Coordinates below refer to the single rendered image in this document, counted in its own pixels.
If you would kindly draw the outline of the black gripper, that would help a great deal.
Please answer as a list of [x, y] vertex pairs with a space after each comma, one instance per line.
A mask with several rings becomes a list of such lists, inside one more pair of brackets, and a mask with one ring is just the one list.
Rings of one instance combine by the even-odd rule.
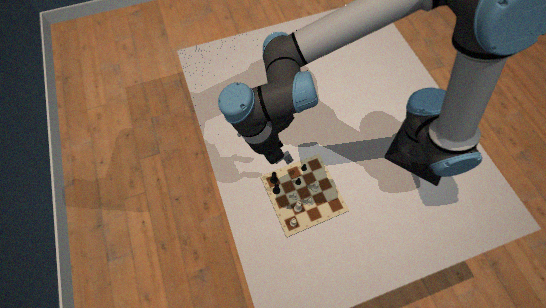
[[239, 133], [237, 133], [237, 136], [242, 136], [253, 151], [264, 155], [270, 164], [277, 164], [284, 159], [288, 165], [294, 160], [288, 151], [283, 153], [281, 150], [283, 144], [279, 139], [278, 133], [286, 129], [293, 120], [294, 116], [291, 114], [268, 121], [265, 129], [254, 137], [244, 137]]

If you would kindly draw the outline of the white chess queen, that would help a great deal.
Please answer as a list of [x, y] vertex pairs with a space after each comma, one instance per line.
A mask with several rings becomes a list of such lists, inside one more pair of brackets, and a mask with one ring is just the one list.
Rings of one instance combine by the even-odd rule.
[[318, 191], [318, 190], [319, 190], [319, 186], [318, 186], [318, 185], [319, 185], [319, 181], [315, 181], [314, 184], [311, 186], [311, 189], [312, 189], [313, 191], [315, 191], [315, 192]]

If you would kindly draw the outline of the small chessboard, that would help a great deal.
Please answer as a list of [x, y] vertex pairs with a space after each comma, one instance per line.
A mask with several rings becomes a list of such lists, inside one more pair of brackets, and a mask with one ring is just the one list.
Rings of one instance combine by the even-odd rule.
[[[303, 164], [306, 164], [306, 171], [301, 170]], [[278, 178], [279, 194], [273, 193], [276, 183], [270, 181], [272, 172], [276, 172]], [[272, 172], [260, 177], [286, 237], [350, 211], [320, 154]], [[300, 185], [295, 183], [298, 178], [301, 181]], [[315, 181], [319, 181], [319, 190], [316, 192], [311, 189]], [[296, 200], [292, 199], [294, 193], [297, 194]], [[309, 197], [312, 198], [311, 205], [306, 204]], [[302, 203], [300, 212], [294, 210], [297, 201]], [[290, 225], [293, 218], [297, 222], [294, 227]]]

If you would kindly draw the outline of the white chess king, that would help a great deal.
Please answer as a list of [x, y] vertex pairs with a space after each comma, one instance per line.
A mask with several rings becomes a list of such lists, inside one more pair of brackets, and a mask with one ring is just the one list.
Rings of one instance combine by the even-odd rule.
[[302, 210], [301, 204], [301, 201], [297, 201], [297, 204], [294, 206], [294, 210], [296, 212], [300, 212]]

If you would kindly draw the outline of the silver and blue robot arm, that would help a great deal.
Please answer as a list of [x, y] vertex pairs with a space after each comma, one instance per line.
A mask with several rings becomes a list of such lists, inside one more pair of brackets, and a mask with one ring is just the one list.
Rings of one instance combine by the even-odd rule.
[[300, 67], [418, 10], [439, 6], [456, 15], [451, 76], [447, 90], [423, 88], [409, 97], [398, 150], [409, 161], [429, 163], [438, 176], [465, 173], [482, 161], [478, 125], [507, 58], [546, 34], [546, 0], [354, 0], [289, 35], [267, 36], [268, 83], [229, 84], [219, 95], [219, 109], [240, 135], [254, 137], [268, 121], [318, 104], [311, 73]]

